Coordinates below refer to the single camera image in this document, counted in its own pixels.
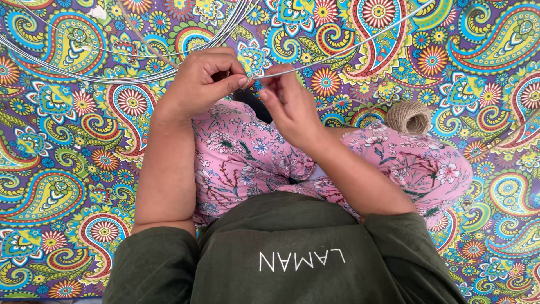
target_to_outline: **shirt sleeve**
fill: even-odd
[[[198,258],[196,240],[183,229],[135,233],[114,253],[103,304],[189,303]]]
[[[465,303],[421,216],[369,215],[364,226],[407,303]]]

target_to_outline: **dark fabric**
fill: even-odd
[[[255,97],[250,90],[246,89],[235,91],[233,93],[233,100],[243,102],[248,105],[255,112],[258,119],[266,123],[272,122],[272,116],[270,115],[270,112],[268,112],[268,109],[266,109],[266,106],[262,103],[262,101]]]
[[[337,204],[274,192],[203,230],[198,245],[178,228],[126,238],[103,303],[465,303],[417,214],[361,225]]]

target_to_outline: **paisley pattern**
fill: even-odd
[[[238,1],[123,3],[150,45],[181,63],[221,35]],[[538,303],[540,116],[514,130],[540,108],[540,4],[439,0],[340,53],[423,3],[261,0],[224,45],[255,76],[322,61],[296,76],[327,126],[363,128],[405,100],[426,104],[429,134],[468,159],[507,138],[474,159],[470,188],[429,233],[469,303]],[[145,78],[171,67],[145,57],[113,0],[0,0],[0,34],[56,67],[0,45],[0,297],[101,296],[133,225],[151,115],[172,78],[76,76]]]

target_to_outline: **woman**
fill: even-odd
[[[424,220],[468,189],[466,160],[378,121],[323,127],[293,73],[259,92],[276,130],[220,100],[247,80],[231,48],[182,63],[152,117],[104,303],[464,303]]]

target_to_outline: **ball of twine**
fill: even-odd
[[[427,134],[431,124],[431,112],[421,102],[402,101],[388,110],[384,123],[399,132]]]

